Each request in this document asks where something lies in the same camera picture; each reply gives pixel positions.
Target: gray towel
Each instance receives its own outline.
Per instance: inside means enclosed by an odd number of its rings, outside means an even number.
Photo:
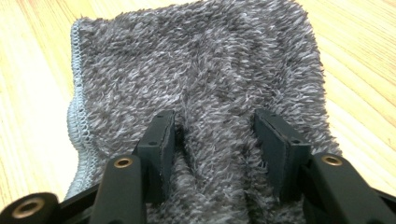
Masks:
[[[304,223],[279,204],[251,129],[255,108],[283,116],[339,154],[306,13],[287,0],[205,1],[72,27],[75,96],[68,111],[78,172],[67,197],[99,183],[106,161],[133,151],[153,116],[177,112],[185,149],[170,198],[149,223]]]

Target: gray fabric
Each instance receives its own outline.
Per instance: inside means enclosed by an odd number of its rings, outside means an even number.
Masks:
[[[339,154],[306,13],[286,0],[206,1],[78,20],[70,138],[78,173],[67,197],[98,183],[106,160],[130,153],[151,118],[175,109],[185,149],[171,197],[150,223],[304,223],[279,204],[251,130],[255,108],[281,115],[313,145]]]

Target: brass screw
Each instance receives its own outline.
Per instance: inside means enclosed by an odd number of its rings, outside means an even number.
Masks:
[[[125,168],[132,164],[132,160],[129,158],[120,158],[114,162],[114,166],[117,168]]]
[[[45,202],[42,198],[36,197],[28,199],[15,208],[15,210],[12,212],[12,216],[15,218],[29,217],[40,211],[44,204]]]
[[[343,164],[343,162],[340,159],[338,159],[334,156],[328,156],[328,155],[323,156],[322,161],[326,162],[329,165],[333,165],[333,166],[340,166]]]

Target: stitched edge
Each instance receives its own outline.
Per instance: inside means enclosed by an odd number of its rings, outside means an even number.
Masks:
[[[67,110],[67,129],[70,141],[78,151],[78,169],[66,194],[66,199],[91,186],[95,167],[99,162],[98,150],[95,149],[90,133],[87,113],[84,107],[84,93],[81,70],[81,48],[79,26],[81,20],[74,22],[71,28],[72,70],[74,97]]]

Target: light wood tabletop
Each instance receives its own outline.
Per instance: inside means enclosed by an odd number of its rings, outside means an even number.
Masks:
[[[0,209],[41,191],[62,201],[77,170],[66,129],[72,22],[186,2],[0,1]],[[396,1],[297,2],[321,52],[333,135],[372,187],[396,195]]]

